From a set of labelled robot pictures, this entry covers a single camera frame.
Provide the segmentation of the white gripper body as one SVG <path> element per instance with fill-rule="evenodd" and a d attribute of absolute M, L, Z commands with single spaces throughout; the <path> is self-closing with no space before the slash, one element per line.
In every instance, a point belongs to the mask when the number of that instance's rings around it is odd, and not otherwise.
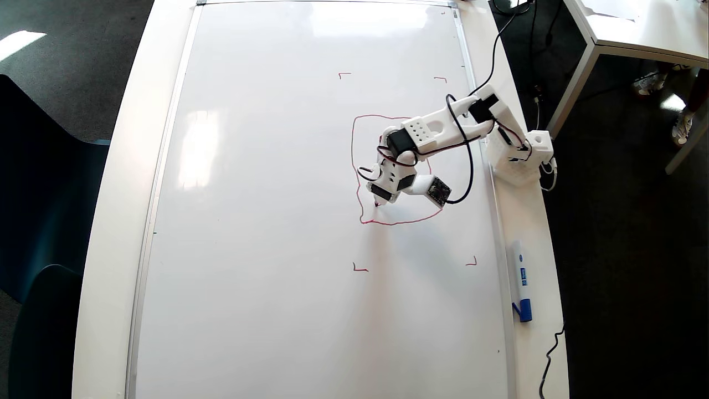
<path fill-rule="evenodd" d="M 383 202 L 382 192 L 402 192 L 413 184 L 416 174 L 415 167 L 381 161 L 369 169 L 369 191 L 374 195 L 375 202 Z"/>

